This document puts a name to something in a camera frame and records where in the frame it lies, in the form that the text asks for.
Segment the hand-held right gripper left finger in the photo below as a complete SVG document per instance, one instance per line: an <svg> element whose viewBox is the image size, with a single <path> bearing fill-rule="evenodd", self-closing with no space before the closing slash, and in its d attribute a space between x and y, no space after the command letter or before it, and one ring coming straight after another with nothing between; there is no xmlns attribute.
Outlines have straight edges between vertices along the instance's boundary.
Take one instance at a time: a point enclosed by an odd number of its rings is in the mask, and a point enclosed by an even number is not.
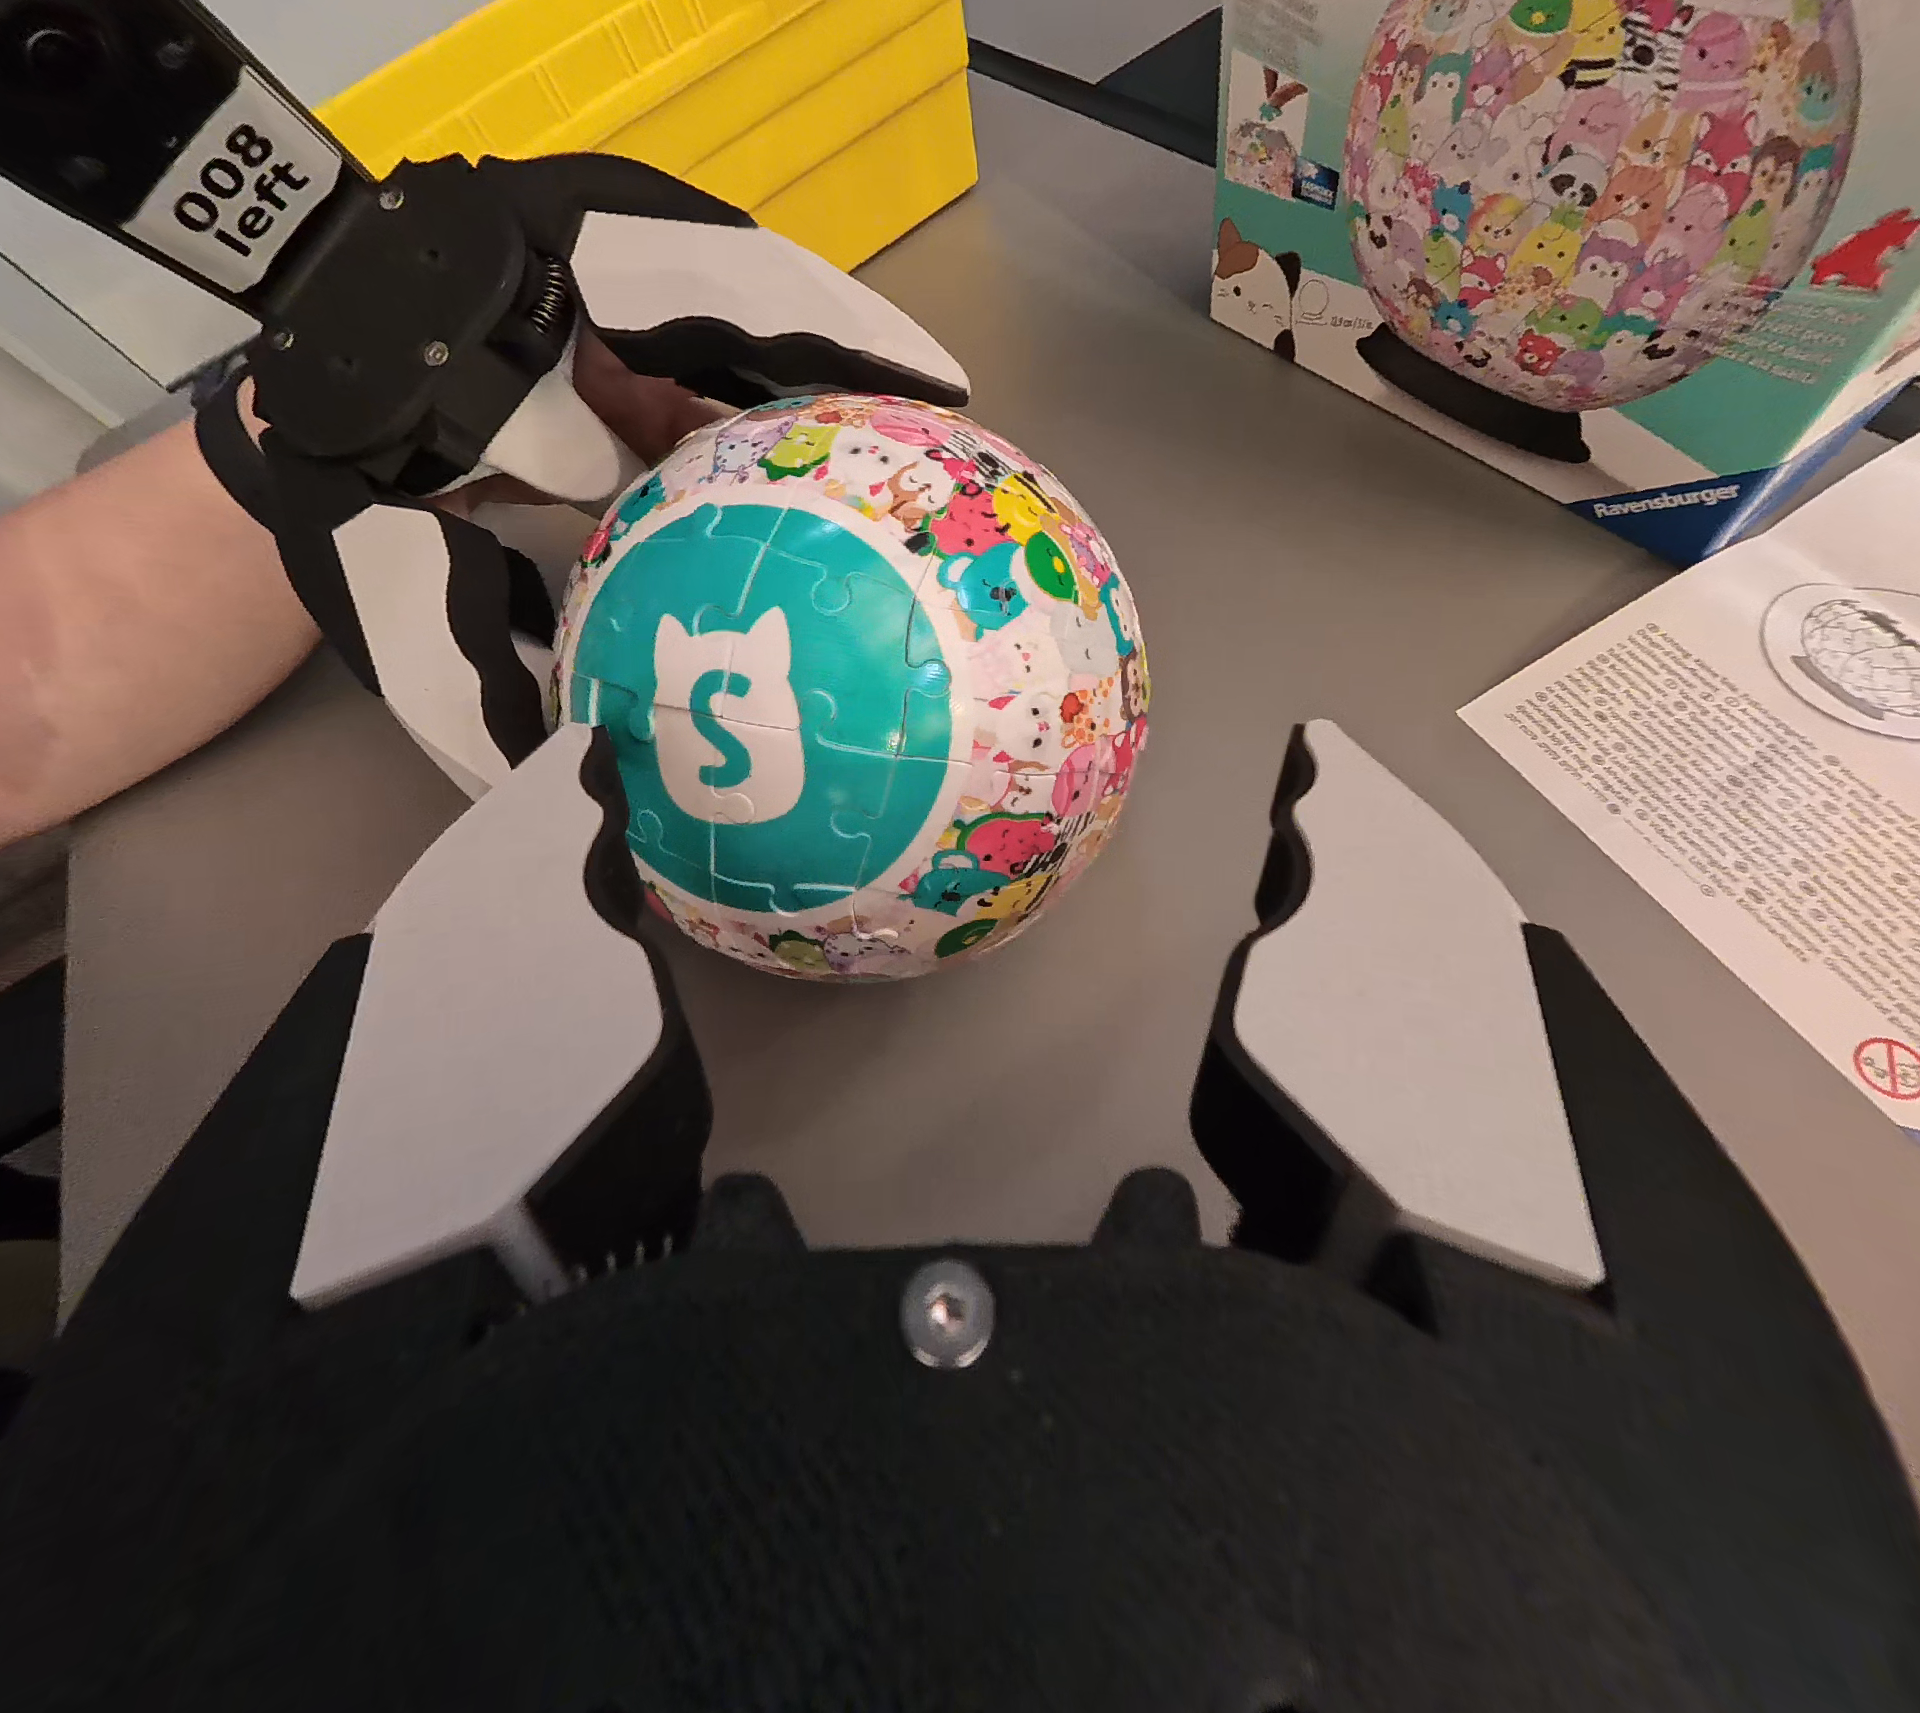
<svg viewBox="0 0 1920 1713"><path fill-rule="evenodd" d="M608 730L564 725L378 910L290 1274L303 1307L471 1250L550 1299L686 1242L711 1087L627 831Z"/></svg>

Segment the person's left hand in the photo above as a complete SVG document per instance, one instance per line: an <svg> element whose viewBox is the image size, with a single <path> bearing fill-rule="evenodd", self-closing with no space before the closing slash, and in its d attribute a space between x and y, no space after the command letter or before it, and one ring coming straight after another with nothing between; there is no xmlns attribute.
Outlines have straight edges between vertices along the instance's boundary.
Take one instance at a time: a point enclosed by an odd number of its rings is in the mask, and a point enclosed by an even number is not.
<svg viewBox="0 0 1920 1713"><path fill-rule="evenodd" d="M659 465L686 435L737 414L733 404L684 385L630 369L593 331L583 331L574 343L571 382L587 411L643 465Z"/></svg>

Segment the white instruction leaflet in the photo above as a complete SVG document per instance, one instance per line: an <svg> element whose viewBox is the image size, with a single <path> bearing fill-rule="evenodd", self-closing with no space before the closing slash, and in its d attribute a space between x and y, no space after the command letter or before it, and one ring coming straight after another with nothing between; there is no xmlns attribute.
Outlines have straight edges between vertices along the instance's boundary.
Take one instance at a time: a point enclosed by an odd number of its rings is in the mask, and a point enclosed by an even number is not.
<svg viewBox="0 0 1920 1713"><path fill-rule="evenodd" d="M1917 1138L1917 439L1463 725Z"/></svg>

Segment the puzzle ball cardboard box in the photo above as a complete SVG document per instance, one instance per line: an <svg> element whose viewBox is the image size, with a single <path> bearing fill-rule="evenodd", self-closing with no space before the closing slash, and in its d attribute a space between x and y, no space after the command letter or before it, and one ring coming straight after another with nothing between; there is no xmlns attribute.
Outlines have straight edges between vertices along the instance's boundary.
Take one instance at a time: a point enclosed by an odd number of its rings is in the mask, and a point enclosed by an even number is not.
<svg viewBox="0 0 1920 1713"><path fill-rule="evenodd" d="M1917 374L1917 0L1223 0L1211 320L1690 569Z"/></svg>

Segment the colourful puzzle ball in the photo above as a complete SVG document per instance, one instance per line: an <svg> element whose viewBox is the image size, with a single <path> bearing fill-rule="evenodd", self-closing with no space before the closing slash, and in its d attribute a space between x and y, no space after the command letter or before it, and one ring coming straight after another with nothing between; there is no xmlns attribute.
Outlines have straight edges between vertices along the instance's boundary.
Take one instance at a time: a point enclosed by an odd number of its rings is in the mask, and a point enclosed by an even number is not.
<svg viewBox="0 0 1920 1713"><path fill-rule="evenodd" d="M608 500L547 678L599 729L660 920L781 978L1011 942L1121 818L1151 674L1113 548L960 411L815 393Z"/></svg>

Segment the yellow plastic bin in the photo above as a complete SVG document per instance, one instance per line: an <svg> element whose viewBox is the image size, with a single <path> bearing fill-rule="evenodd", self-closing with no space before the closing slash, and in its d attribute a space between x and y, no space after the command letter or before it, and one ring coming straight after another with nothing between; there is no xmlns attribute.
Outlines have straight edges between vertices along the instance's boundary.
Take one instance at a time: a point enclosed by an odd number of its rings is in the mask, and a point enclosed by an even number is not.
<svg viewBox="0 0 1920 1713"><path fill-rule="evenodd" d="M369 168L606 152L838 267L975 183L963 0L493 0L318 107Z"/></svg>

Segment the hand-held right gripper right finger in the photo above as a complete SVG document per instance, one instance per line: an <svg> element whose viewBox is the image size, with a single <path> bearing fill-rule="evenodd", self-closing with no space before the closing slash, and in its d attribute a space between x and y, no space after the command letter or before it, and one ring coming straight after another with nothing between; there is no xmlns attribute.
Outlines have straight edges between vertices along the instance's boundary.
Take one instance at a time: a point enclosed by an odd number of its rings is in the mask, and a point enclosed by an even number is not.
<svg viewBox="0 0 1920 1713"><path fill-rule="evenodd" d="M1287 741L1188 1125L1234 1246L1359 1280L1415 1234L1577 1294L1606 1280L1523 910L1326 719Z"/></svg>

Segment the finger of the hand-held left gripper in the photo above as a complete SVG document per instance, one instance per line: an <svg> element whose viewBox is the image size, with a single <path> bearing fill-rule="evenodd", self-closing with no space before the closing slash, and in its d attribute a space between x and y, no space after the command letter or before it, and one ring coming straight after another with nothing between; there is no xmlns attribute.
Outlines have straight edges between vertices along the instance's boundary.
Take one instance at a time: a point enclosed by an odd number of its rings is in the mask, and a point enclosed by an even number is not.
<svg viewBox="0 0 1920 1713"><path fill-rule="evenodd" d="M484 524L366 506L334 529L373 691L468 797L547 735L552 602L535 566Z"/></svg>
<svg viewBox="0 0 1920 1713"><path fill-rule="evenodd" d="M957 407L973 385L915 317L755 224L587 213L571 250L593 411L751 407L876 393Z"/></svg>

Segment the person's left forearm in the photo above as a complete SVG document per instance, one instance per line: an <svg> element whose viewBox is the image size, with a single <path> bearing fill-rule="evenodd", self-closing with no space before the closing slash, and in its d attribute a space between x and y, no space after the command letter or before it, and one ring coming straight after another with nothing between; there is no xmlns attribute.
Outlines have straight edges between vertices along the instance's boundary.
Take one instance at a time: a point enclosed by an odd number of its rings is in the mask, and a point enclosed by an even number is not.
<svg viewBox="0 0 1920 1713"><path fill-rule="evenodd" d="M2 846L235 725L319 643L188 422L2 516Z"/></svg>

